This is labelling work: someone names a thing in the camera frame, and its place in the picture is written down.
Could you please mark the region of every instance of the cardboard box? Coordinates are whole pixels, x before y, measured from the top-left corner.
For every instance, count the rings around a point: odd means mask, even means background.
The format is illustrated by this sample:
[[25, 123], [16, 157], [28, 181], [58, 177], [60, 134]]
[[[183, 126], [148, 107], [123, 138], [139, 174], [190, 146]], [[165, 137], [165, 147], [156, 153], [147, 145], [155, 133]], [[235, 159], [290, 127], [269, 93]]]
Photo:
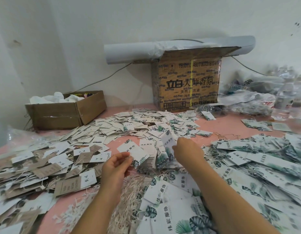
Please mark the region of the cardboard box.
[[103, 91], [79, 91], [74, 94], [92, 93], [76, 103], [26, 104], [26, 110], [36, 130], [72, 129], [88, 124], [106, 109]]
[[159, 110], [181, 112], [192, 105], [216, 103], [221, 59], [239, 48], [165, 51], [151, 63], [154, 104]]

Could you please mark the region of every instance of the packing tape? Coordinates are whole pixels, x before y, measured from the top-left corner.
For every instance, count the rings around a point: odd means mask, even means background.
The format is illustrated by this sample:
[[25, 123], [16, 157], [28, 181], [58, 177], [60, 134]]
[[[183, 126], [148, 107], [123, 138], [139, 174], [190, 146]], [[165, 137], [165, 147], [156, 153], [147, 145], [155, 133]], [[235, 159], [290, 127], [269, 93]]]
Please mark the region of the packing tape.
[[190, 107], [192, 106], [192, 88], [193, 88], [193, 59], [190, 63]]

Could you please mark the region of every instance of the hand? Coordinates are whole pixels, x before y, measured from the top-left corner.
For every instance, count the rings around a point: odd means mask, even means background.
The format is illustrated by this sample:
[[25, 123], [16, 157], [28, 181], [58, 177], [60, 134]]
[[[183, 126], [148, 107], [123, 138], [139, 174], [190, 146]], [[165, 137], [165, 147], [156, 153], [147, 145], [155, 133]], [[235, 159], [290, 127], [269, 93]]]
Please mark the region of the hand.
[[111, 199], [114, 208], [120, 202], [123, 180], [130, 174], [129, 170], [133, 169], [130, 167], [132, 161], [129, 152], [122, 152], [111, 156], [102, 167], [99, 194]]
[[204, 160], [203, 150], [191, 139], [178, 138], [177, 144], [172, 146], [176, 160], [188, 170], [188, 167], [197, 160]]

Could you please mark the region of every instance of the cable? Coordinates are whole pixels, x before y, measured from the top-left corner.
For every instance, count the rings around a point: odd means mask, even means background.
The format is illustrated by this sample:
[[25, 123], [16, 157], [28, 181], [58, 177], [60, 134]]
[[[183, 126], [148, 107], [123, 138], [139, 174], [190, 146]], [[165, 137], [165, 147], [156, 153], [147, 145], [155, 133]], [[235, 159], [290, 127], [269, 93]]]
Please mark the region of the cable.
[[247, 69], [252, 70], [252, 71], [255, 72], [255, 73], [258, 73], [258, 74], [267, 76], [266, 74], [262, 74], [262, 73], [260, 73], [260, 72], [257, 72], [257, 71], [255, 71], [255, 70], [253, 70], [253, 69], [251, 69], [251, 68], [245, 66], [243, 63], [241, 63], [241, 62], [240, 62], [239, 60], [237, 60], [235, 57], [233, 57], [233, 56], [230, 56], [230, 57], [232, 57], [233, 59], [235, 59], [235, 60], [236, 60], [239, 64], [241, 64], [243, 67], [246, 67]]
[[86, 87], [88, 87], [88, 86], [91, 86], [91, 85], [93, 85], [93, 84], [99, 83], [99, 82], [101, 82], [101, 81], [103, 81], [103, 80], [106, 80], [106, 79], [108, 79], [108, 78], [111, 78], [111, 77], [112, 77], [114, 74], [116, 74], [118, 71], [120, 71], [120, 70], [126, 68], [127, 66], [129, 66], [129, 65], [131, 65], [131, 64], [132, 64], [132, 62], [129, 63], [128, 65], [126, 65], [126, 66], [124, 66], [124, 67], [122, 67], [122, 68], [116, 70], [112, 75], [110, 75], [109, 77], [106, 77], [105, 79], [101, 79], [101, 80], [99, 80], [99, 81], [96, 81], [96, 82], [94, 82], [94, 83], [91, 83], [91, 84], [89, 84], [89, 85], [87, 85], [87, 86], [82, 87], [81, 89], [78, 89], [78, 90], [75, 90], [75, 91], [72, 91], [72, 92], [68, 92], [68, 94], [77, 92], [77, 91], [82, 90], [82, 89], [84, 89], [84, 88], [86, 88]]
[[[188, 41], [195, 41], [195, 42], [199, 42], [199, 43], [204, 43], [204, 42], [199, 41], [199, 40], [196, 40], [196, 39], [173, 39], [173, 40], [188, 40]], [[243, 67], [246, 67], [247, 69], [252, 70], [252, 71], [255, 72], [255, 73], [258, 73], [258, 74], [267, 76], [266, 74], [262, 74], [262, 73], [260, 73], [260, 72], [257, 72], [257, 71], [255, 71], [255, 70], [253, 70], [253, 69], [251, 69], [251, 68], [245, 66], [243, 63], [241, 63], [241, 62], [240, 62], [239, 60], [237, 60], [235, 57], [233, 57], [233, 56], [230, 56], [230, 57], [232, 57], [233, 59], [235, 59], [235, 60], [236, 60], [239, 64], [241, 64]]]

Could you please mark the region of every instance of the white wall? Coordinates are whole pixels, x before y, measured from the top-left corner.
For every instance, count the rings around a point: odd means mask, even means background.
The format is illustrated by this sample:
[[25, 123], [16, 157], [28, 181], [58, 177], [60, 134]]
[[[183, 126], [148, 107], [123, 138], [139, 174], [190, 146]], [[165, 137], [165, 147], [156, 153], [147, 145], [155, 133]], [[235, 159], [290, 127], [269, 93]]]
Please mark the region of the white wall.
[[26, 102], [35, 95], [72, 90], [48, 0], [0, 0], [0, 33], [25, 89]]
[[0, 34], [0, 146], [6, 141], [6, 126], [24, 127], [26, 94]]
[[[301, 72], [301, 0], [50, 0], [50, 3], [75, 90], [123, 66], [106, 64], [103, 45], [113, 43], [254, 35], [255, 49], [237, 57], [245, 65], [265, 72], [269, 64], [287, 64]], [[230, 82], [239, 68], [244, 69], [234, 59], [224, 59], [221, 80]], [[131, 65], [87, 89], [104, 90], [109, 106], [152, 102], [150, 66]]]

